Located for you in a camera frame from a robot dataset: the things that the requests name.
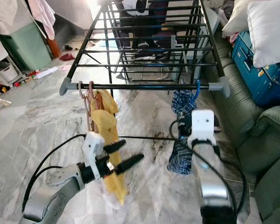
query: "blue suitcase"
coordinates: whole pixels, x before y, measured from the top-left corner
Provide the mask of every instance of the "blue suitcase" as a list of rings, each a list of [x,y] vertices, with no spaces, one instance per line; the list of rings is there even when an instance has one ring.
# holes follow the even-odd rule
[[[231,57],[258,106],[268,108],[280,105],[280,63],[254,68],[248,31],[239,34]]]

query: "blue checkered cloth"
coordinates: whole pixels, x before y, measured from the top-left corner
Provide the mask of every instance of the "blue checkered cloth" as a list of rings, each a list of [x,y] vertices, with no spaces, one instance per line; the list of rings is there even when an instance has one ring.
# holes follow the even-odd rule
[[[185,145],[187,145],[186,138],[174,142],[167,170],[182,175],[192,173],[191,162],[193,153],[189,150],[189,148],[185,147]]]
[[[171,108],[173,112],[180,116],[182,113],[191,119],[191,113],[197,108],[196,99],[199,95],[200,82],[197,81],[197,92],[194,95],[191,90],[175,90],[172,99]],[[167,165],[167,170],[175,172],[182,175],[188,175],[192,172],[192,154],[193,152],[189,150],[187,145],[187,138],[175,141],[173,145],[173,151],[169,158],[169,163]]]

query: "black metal rack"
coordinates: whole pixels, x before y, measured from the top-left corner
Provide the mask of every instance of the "black metal rack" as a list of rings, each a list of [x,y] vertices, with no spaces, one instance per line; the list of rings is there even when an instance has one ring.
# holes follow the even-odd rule
[[[77,54],[77,57],[67,75],[64,79],[63,84],[60,88],[60,95],[64,95],[67,90],[77,90],[78,83],[72,83],[71,79],[74,76],[75,70],[78,67],[105,67],[108,70],[109,84],[93,84],[93,89],[110,89],[111,95],[113,96],[114,89],[123,90],[194,90],[196,85],[194,84],[194,73],[196,67],[204,66],[214,66],[216,67],[218,74],[220,76],[219,83],[208,83],[201,84],[201,89],[210,91],[222,91],[223,94],[229,96],[229,86],[227,84],[226,78],[224,77],[223,68],[219,59],[219,54],[215,45],[214,37],[210,28],[210,23],[206,14],[206,9],[203,5],[203,0],[193,0],[191,6],[184,7],[168,7],[168,3],[178,0],[147,0],[151,3],[150,7],[141,9],[124,9],[122,5],[122,0],[104,0],[101,4],[101,9],[92,23],[85,40]],[[166,15],[167,11],[187,10],[187,14],[174,14]],[[131,16],[129,12],[141,11],[149,12],[148,15],[141,16]],[[97,25],[98,21],[104,22],[104,27],[99,27]],[[206,33],[201,32],[201,27],[204,27]],[[184,35],[150,35],[153,31],[158,30],[160,32],[163,29],[167,29],[169,32],[183,31]],[[94,31],[104,31],[104,38],[91,38]],[[108,36],[108,31],[112,31],[114,37]],[[135,36],[129,37],[123,35],[124,33],[134,33]],[[209,47],[201,47],[200,42],[207,39],[209,41]],[[157,41],[167,41],[171,44],[165,46],[148,47],[148,48],[135,48],[129,46],[130,41],[147,41],[154,43]],[[89,41],[105,41],[106,50],[86,50],[87,43]],[[115,41],[117,45],[116,50],[110,49],[110,41]],[[173,42],[180,42],[182,48],[172,47]],[[164,54],[166,52],[166,57],[162,61],[158,61],[154,57],[145,58],[142,61],[135,60],[135,54],[141,51],[142,53],[147,53],[147,55],[157,55]],[[193,59],[191,61],[187,60],[185,57],[188,52],[193,52]],[[210,52],[212,51],[215,61],[214,63],[203,63],[198,61],[197,52]],[[117,64],[110,63],[110,53],[119,53],[119,59]],[[94,54],[105,54],[107,58],[107,64],[102,64],[97,60]],[[87,55],[93,59],[96,64],[80,64],[82,55]],[[192,75],[190,77],[189,84],[179,84],[180,77],[182,74],[182,69],[188,67],[191,68]],[[176,73],[176,79],[157,79],[157,80],[131,80],[129,74],[139,73],[139,71],[133,71],[133,68],[178,68],[178,70],[170,71],[171,74]],[[154,74],[159,71],[149,70],[142,71],[143,73]],[[112,74],[122,73],[125,78],[125,84],[112,84]],[[88,89],[88,84],[82,84],[81,89]],[[144,139],[159,139],[155,137],[133,137],[125,136],[128,138],[144,138]],[[171,138],[160,138],[162,140],[174,140]]]

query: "yellow towel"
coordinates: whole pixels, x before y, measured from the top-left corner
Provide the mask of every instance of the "yellow towel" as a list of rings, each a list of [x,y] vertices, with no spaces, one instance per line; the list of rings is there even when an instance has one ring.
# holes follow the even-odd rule
[[[118,133],[116,128],[116,119],[114,114],[117,113],[118,106],[113,97],[107,90],[98,90],[102,96],[104,110],[95,110],[95,101],[91,100],[91,119],[98,127],[98,133],[105,139],[105,145],[109,145],[118,141]],[[119,152],[110,154],[110,162],[118,165],[121,162]],[[124,175],[117,176],[112,174],[105,178],[106,188],[110,193],[114,193],[118,201],[123,204],[127,190],[125,188]]]

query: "pillow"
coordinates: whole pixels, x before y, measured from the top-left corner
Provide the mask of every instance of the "pillow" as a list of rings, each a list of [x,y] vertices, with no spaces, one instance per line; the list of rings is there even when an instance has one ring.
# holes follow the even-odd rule
[[[222,29],[222,36],[227,37],[234,33],[248,30],[247,6],[254,0],[235,0],[232,15],[228,23]]]
[[[253,66],[280,63],[280,0],[250,2],[247,13]]]

